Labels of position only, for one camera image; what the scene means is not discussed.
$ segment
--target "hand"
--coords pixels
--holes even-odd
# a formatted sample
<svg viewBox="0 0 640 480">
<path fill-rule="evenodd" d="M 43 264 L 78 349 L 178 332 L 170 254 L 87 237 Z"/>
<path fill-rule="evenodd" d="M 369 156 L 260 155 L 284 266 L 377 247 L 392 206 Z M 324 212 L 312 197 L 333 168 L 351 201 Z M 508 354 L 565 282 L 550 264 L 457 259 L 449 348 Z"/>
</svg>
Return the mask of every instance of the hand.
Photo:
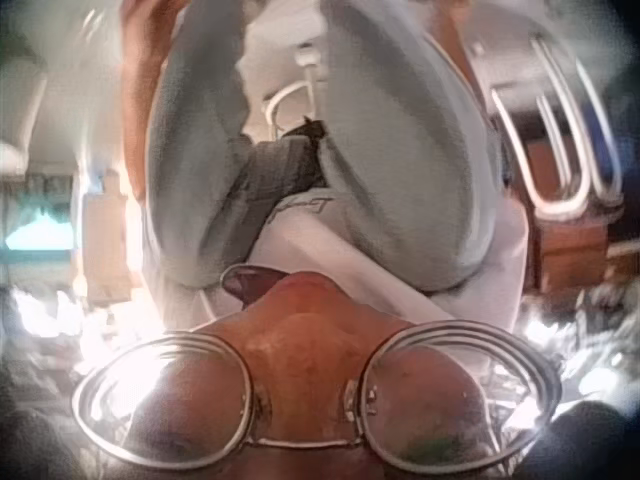
<svg viewBox="0 0 640 480">
<path fill-rule="evenodd" d="M 124 0 L 120 18 L 125 65 L 160 67 L 169 55 L 178 14 L 190 1 Z"/>
</svg>

